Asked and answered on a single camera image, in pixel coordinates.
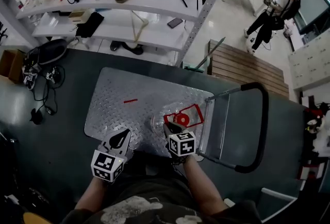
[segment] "tiled floor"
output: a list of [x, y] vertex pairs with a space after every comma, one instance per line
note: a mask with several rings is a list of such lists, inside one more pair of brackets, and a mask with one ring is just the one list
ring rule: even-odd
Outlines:
[[[261, 0], [251, 1], [256, 6]], [[205, 44], [210, 39], [220, 40], [222, 37], [226, 37], [224, 41], [226, 44], [245, 51], [247, 45], [252, 45], [250, 39], [255, 37], [256, 34], [252, 34], [247, 40], [243, 36], [243, 29], [249, 27], [255, 19], [252, 6], [248, 0], [226, 0], [226, 2], [217, 0], [184, 61], [197, 65], [205, 56]], [[6, 44], [11, 44], [14, 39], [10, 38]], [[108, 41], [95, 41], [90, 50], [111, 53], [108, 44]], [[80, 44], [76, 48], [85, 49]], [[279, 31], [271, 39], [270, 44], [266, 44], [266, 48], [261, 45], [255, 56], [283, 70], [285, 82], [289, 85], [290, 100], [297, 101], [297, 97], [292, 89], [292, 78], [288, 61], [288, 54], [291, 53], [291, 48], [288, 40]], [[151, 52], [150, 60], [160, 62], [158, 58], [153, 56], [153, 53], [156, 52], [155, 48], [148, 48], [148, 51]], [[120, 55], [130, 57], [130, 52], [121, 51]], [[173, 58], [176, 58], [175, 56], [177, 56], [175, 52], [170, 52], [164, 61], [162, 60], [162, 63], [172, 64]]]

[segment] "hand truck handle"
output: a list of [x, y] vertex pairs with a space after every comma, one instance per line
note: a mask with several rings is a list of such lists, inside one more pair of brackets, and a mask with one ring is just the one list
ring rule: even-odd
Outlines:
[[261, 128], [259, 136], [259, 144], [257, 149], [257, 154], [254, 161], [249, 166], [236, 165], [235, 171], [241, 173], [249, 173], [257, 169], [260, 165], [263, 151], [265, 150], [266, 137], [267, 137], [267, 128], [268, 128], [268, 110], [269, 110], [269, 95], [265, 87], [261, 83], [249, 83], [241, 85], [241, 91], [259, 89], [262, 94], [262, 113], [261, 113]]

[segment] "person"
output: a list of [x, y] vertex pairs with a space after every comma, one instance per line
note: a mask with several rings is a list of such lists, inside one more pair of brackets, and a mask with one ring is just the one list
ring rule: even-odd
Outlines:
[[300, 9], [301, 0], [278, 0], [276, 4], [270, 3], [270, 6], [256, 19], [256, 21], [249, 27], [244, 29], [244, 36], [246, 38], [256, 31], [259, 27], [261, 29], [258, 32], [255, 43], [252, 48], [247, 47], [247, 52], [254, 54], [258, 49], [262, 41], [269, 42], [272, 35], [272, 25], [270, 23], [270, 15], [281, 16], [282, 19], [290, 19]]
[[[169, 160], [134, 152], [109, 187], [94, 177], [62, 224], [261, 223], [252, 201], [228, 208], [193, 155], [183, 163], [186, 177]], [[145, 175], [146, 164], [158, 167], [158, 173]]]

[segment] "wooden pallet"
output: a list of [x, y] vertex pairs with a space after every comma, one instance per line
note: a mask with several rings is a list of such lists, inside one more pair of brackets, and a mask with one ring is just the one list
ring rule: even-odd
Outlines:
[[[208, 49], [215, 44], [209, 42]], [[289, 98], [283, 71], [239, 49], [221, 44], [214, 52], [208, 74], [239, 84], [262, 83], [269, 92]]]

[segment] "black pants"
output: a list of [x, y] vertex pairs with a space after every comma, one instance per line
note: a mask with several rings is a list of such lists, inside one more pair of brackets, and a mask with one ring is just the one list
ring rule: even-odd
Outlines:
[[252, 49], [258, 49], [263, 40], [267, 39], [266, 42], [269, 42], [270, 37], [272, 35], [272, 28], [270, 26], [269, 20], [269, 16], [265, 11], [256, 19], [255, 22], [253, 22], [251, 27], [248, 29], [247, 33], [250, 35], [252, 32], [256, 31], [259, 27], [262, 26], [258, 32], [256, 41], [254, 42]]

